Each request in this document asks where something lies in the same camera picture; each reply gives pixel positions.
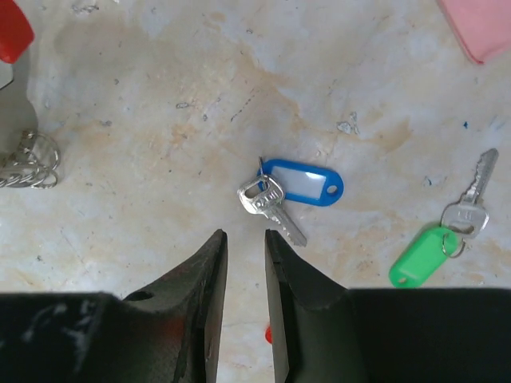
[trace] metal chain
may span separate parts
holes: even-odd
[[[34,153],[38,138],[43,139],[51,148],[53,158],[50,165],[43,164]],[[4,168],[0,169],[0,188],[49,189],[57,185],[58,174],[55,169],[61,163],[61,153],[57,143],[44,133],[24,131],[18,149],[13,153]]]

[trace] silver key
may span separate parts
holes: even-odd
[[[471,239],[486,227],[489,214],[481,204],[481,197],[497,159],[498,150],[495,148],[481,154],[472,185],[463,193],[458,203],[446,207],[442,214],[442,226],[456,231],[462,238]]]
[[[267,188],[254,197],[247,197],[247,191],[257,186],[259,182],[266,184]],[[267,174],[258,176],[238,189],[238,197],[246,211],[250,214],[264,215],[266,218],[277,222],[296,246],[305,247],[307,245],[307,238],[305,238],[305,235],[303,235],[283,209],[282,202],[285,196],[286,193],[282,186],[280,186],[275,178]]]

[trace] marble surface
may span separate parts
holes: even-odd
[[[299,253],[344,286],[390,286],[393,261],[492,147],[489,225],[426,285],[511,285],[511,54],[471,64],[435,2],[18,3],[37,35],[28,98],[63,180],[2,190],[1,290],[123,297],[223,228],[218,381],[272,382],[270,223],[236,197],[257,157],[338,171],[337,204],[287,203],[308,237]],[[359,135],[337,129],[352,112]]]

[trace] key tag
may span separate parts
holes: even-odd
[[[465,240],[460,241],[454,231],[433,227],[405,250],[390,268],[389,279],[397,288],[420,287],[448,258],[459,257],[464,249]]]
[[[344,193],[343,179],[330,169],[280,159],[266,161],[262,168],[264,174],[274,176],[282,184],[290,201],[330,206]],[[259,184],[259,188],[263,190],[263,185]]]

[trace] red object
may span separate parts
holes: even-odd
[[[439,0],[467,56],[478,64],[511,48],[509,0]]]
[[[264,337],[266,338],[267,342],[271,344],[271,327],[268,326],[265,333],[264,333]]]
[[[34,32],[13,0],[0,0],[0,60],[13,64],[34,40]]]

